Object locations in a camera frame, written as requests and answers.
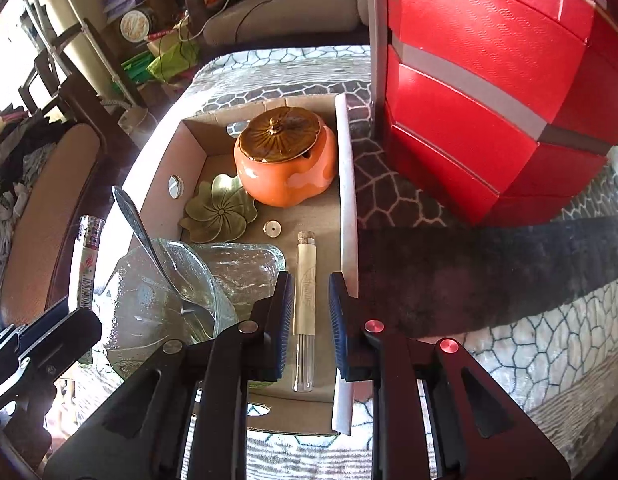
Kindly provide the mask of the glass tube with cork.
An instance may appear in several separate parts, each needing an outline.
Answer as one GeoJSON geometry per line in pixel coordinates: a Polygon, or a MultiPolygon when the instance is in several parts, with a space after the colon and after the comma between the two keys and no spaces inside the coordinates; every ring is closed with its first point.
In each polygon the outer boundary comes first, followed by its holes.
{"type": "Polygon", "coordinates": [[[315,303],[317,302],[317,245],[315,233],[300,231],[297,246],[293,390],[309,392],[315,385],[315,303]]]}

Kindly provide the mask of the brass flower-shaped dish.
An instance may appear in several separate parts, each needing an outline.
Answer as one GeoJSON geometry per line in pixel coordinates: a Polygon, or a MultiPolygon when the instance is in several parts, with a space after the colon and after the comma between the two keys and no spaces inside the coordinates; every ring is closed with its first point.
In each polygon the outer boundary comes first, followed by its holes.
{"type": "Polygon", "coordinates": [[[193,243],[234,242],[257,217],[255,199],[239,177],[217,174],[213,181],[198,183],[179,226],[193,243]]]}

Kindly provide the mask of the metal spoon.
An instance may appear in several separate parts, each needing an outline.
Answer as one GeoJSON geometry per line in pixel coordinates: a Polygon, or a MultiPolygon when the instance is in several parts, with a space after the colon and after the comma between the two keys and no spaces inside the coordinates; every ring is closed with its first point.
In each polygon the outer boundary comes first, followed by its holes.
{"type": "Polygon", "coordinates": [[[152,240],[150,239],[148,232],[146,232],[146,228],[143,226],[139,211],[130,196],[118,185],[112,186],[112,196],[123,217],[131,227],[132,232],[134,232],[134,236],[138,240],[140,246],[148,254],[158,273],[164,278],[169,288],[175,296],[179,298],[180,314],[182,316],[195,315],[201,323],[205,334],[208,337],[213,335],[213,330],[215,329],[213,315],[211,315],[200,304],[195,304],[195,302],[185,298],[181,294],[180,290],[175,287],[175,284],[172,283],[172,280],[169,278],[164,266],[159,261],[157,252],[152,244],[152,240]]]}

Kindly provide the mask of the green glass leaf bowl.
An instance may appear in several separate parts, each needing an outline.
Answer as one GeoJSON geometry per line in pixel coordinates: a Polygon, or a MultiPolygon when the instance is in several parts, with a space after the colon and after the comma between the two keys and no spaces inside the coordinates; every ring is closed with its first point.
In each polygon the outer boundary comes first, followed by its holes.
{"type": "Polygon", "coordinates": [[[170,339],[198,344],[247,320],[286,269],[283,252],[270,244],[157,238],[152,246],[163,271],[143,248],[134,248],[94,298],[106,359],[124,379],[170,339]]]}

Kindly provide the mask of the small round metal disc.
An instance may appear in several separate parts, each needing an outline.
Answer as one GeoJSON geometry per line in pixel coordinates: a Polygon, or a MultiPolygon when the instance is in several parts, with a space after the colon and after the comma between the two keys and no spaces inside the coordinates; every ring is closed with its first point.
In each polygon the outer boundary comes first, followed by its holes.
{"type": "Polygon", "coordinates": [[[281,223],[275,219],[267,220],[262,226],[263,232],[270,238],[277,238],[282,233],[281,223]]]}

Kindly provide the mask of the cardboard box tray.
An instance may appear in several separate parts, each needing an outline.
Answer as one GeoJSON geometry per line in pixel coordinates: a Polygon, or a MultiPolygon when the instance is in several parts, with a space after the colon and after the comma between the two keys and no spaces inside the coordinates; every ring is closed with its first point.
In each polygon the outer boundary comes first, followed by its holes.
{"type": "Polygon", "coordinates": [[[130,376],[161,344],[178,338],[198,342],[198,325],[179,314],[179,292],[204,297],[211,285],[222,288],[237,318],[269,297],[280,272],[294,272],[297,235],[317,238],[315,305],[315,385],[309,392],[292,388],[285,372],[273,385],[251,395],[257,408],[249,428],[278,434],[333,436],[351,424],[349,388],[336,375],[329,307],[329,277],[345,276],[358,287],[358,237],[352,146],[345,96],[291,96],[290,106],[320,116],[336,138],[337,173],[322,194],[289,208],[259,206],[257,218],[234,243],[196,244],[181,228],[184,207],[198,185],[218,174],[234,174],[230,129],[279,106],[266,100],[190,117],[158,129],[143,148],[126,182],[140,209],[164,272],[158,272],[131,234],[118,210],[108,217],[101,242],[100,278],[105,288],[98,305],[105,354],[113,370],[130,376]]]}

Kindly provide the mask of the orange ceramic pot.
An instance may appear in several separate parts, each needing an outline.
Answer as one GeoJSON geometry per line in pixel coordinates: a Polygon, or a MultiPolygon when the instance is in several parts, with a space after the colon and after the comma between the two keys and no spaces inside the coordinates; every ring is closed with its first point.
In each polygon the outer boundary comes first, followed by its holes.
{"type": "Polygon", "coordinates": [[[337,169],[337,140],[325,121],[302,107],[266,110],[234,144],[237,175],[257,202],[294,207],[326,191],[337,169]]]}

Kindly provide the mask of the patterned fleece blanket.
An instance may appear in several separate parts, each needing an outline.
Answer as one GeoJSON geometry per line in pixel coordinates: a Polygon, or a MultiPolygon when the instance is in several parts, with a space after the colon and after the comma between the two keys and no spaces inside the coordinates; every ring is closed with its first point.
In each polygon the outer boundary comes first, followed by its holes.
{"type": "Polygon", "coordinates": [[[618,170],[605,164],[547,224],[466,228],[392,170],[371,119],[365,46],[222,55],[157,126],[124,188],[146,201],[187,117],[291,96],[345,96],[363,297],[411,336],[458,338],[578,479],[618,479],[618,170]]]}

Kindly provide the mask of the wooden chair with cushion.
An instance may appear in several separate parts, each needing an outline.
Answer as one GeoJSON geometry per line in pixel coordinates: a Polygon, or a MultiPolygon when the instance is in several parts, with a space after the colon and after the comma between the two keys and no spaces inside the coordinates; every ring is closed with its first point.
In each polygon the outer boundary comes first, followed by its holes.
{"type": "Polygon", "coordinates": [[[66,297],[80,217],[104,219],[139,149],[78,76],[59,90],[77,119],[53,150],[15,235],[1,287],[0,321],[21,325],[66,297]]]}

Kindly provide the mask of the red octagonal gift box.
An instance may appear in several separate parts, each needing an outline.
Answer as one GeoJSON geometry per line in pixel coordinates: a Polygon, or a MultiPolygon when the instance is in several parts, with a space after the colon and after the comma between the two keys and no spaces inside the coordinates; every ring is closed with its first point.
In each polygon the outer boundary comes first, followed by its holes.
{"type": "Polygon", "coordinates": [[[618,0],[369,0],[391,168],[472,226],[554,219],[618,145],[618,0]]]}

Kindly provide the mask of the green plastic bag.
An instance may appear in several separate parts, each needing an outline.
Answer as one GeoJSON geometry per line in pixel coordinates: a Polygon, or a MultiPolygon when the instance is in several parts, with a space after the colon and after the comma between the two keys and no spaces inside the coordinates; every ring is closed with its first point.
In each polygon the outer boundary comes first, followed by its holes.
{"type": "Polygon", "coordinates": [[[196,41],[179,42],[146,66],[155,79],[168,82],[190,70],[198,63],[199,47],[196,41]]]}

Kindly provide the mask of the brown sofa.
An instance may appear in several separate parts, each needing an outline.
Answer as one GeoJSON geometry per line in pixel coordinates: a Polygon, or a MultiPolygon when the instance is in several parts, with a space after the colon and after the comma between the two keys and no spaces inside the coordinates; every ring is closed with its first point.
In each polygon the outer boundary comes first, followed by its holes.
{"type": "Polygon", "coordinates": [[[187,0],[193,32],[224,51],[366,44],[367,0],[187,0]]]}

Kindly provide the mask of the round cookie tin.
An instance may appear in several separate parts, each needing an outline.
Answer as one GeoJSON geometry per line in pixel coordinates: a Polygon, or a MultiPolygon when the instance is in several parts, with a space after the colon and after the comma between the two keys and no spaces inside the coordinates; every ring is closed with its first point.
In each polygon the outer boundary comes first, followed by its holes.
{"type": "Polygon", "coordinates": [[[148,38],[154,25],[155,18],[151,10],[144,8],[130,10],[120,18],[120,36],[131,44],[138,44],[148,38]]]}

